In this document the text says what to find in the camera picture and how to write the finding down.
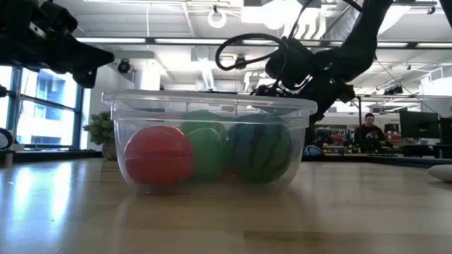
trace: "green plant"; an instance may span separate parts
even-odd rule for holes
[[[114,125],[108,111],[92,114],[90,120],[90,124],[85,125],[83,130],[90,133],[91,142],[101,145],[114,139]]]

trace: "security camera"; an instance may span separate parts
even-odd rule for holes
[[[237,56],[237,59],[235,60],[235,64],[244,64],[243,66],[237,67],[237,70],[243,70],[246,68],[246,60],[245,56]]]
[[[118,65],[118,72],[127,74],[133,71],[133,66],[130,64],[129,59],[121,59],[121,63]]]

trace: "red ball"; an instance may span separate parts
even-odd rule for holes
[[[193,173],[187,137],[173,126],[151,126],[135,133],[126,146],[126,170],[135,183],[168,186]]]

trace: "man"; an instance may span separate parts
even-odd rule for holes
[[[383,131],[374,125],[375,116],[373,114],[366,114],[364,117],[364,124],[356,129],[355,142],[363,142],[366,140],[380,140],[384,141]]]

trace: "wooden table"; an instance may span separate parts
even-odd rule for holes
[[[452,185],[303,163],[284,193],[142,195],[101,159],[0,169],[0,253],[451,253]]]

